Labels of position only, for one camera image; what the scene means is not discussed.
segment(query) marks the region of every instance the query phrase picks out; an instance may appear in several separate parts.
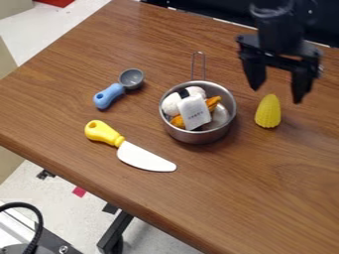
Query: blue scoop handle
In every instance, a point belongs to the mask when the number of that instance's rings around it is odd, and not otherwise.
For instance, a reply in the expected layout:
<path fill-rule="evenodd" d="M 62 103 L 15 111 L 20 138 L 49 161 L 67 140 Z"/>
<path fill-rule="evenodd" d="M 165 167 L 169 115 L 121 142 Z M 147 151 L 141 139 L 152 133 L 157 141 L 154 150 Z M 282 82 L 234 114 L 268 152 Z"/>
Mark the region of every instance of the blue scoop handle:
<path fill-rule="evenodd" d="M 96 93 L 93 97 L 94 104 L 99 109 L 106 109 L 117 97 L 125 92 L 120 83 L 113 83 L 106 89 Z"/>

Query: white knife blade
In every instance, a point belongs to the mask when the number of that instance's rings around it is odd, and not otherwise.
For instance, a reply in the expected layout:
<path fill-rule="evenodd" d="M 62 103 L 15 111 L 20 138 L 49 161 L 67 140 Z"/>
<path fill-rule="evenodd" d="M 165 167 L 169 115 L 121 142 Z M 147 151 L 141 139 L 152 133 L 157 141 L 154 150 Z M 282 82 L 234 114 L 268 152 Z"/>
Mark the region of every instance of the white knife blade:
<path fill-rule="evenodd" d="M 152 172 L 173 172 L 176 164 L 169 162 L 128 141 L 124 141 L 117 151 L 118 158 L 133 167 Z"/>

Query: metal bowl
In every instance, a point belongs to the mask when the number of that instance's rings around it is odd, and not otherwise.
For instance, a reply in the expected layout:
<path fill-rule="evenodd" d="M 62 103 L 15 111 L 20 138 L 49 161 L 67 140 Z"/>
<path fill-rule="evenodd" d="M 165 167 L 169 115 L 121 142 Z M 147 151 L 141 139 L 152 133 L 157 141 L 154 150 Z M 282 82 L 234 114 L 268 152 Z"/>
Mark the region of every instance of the metal bowl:
<path fill-rule="evenodd" d="M 166 119 L 162 111 L 162 103 L 164 99 L 168 97 L 171 93 L 180 91 L 188 86 L 200 86 L 206 91 L 206 95 L 208 98 L 213 97 L 213 96 L 218 96 L 218 95 L 221 96 L 222 98 L 221 104 L 227 108 L 228 113 L 229 113 L 228 121 L 217 128 L 206 130 L 206 131 L 187 131 L 187 130 L 182 130 L 171 125 Z M 160 101 L 159 112 L 165 123 L 165 129 L 176 140 L 182 141 L 184 143 L 190 143 L 190 144 L 206 144 L 206 143 L 211 143 L 211 142 L 214 142 L 220 139 L 227 133 L 231 122 L 236 116 L 237 103 L 232 93 L 225 87 L 219 84 L 213 83 L 213 82 L 209 82 L 209 81 L 195 80 L 195 81 L 189 81 L 189 82 L 176 85 L 172 89 L 167 91 Z"/>

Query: black cable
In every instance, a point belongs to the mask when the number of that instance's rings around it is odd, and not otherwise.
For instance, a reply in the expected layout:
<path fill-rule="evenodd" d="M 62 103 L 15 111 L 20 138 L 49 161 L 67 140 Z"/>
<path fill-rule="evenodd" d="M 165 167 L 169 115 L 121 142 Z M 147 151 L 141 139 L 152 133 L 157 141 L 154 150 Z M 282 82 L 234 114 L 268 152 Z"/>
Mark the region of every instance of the black cable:
<path fill-rule="evenodd" d="M 43 229 L 44 229 L 43 215 L 40 213 L 40 211 L 35 206 L 25 203 L 25 202 L 6 203 L 0 206 L 0 212 L 7 210 L 7 209 L 11 209 L 11 208 L 26 208 L 26 209 L 33 211 L 36 214 L 38 218 L 38 228 L 36 230 L 36 234 L 33 237 L 31 243 L 27 246 L 25 251 L 22 253 L 22 254 L 34 254 L 36 252 L 40 237 L 43 234 Z"/>

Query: yellow corn toy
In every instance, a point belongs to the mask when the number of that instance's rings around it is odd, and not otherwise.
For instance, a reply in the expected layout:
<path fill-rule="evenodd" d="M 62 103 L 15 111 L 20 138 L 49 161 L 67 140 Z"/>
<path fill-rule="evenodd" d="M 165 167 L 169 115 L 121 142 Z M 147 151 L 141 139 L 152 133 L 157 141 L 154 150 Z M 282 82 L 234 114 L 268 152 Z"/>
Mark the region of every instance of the yellow corn toy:
<path fill-rule="evenodd" d="M 263 128 L 274 128 L 281 123 L 281 103 L 274 94 L 268 94 L 262 99 L 257 109 L 255 121 Z"/>

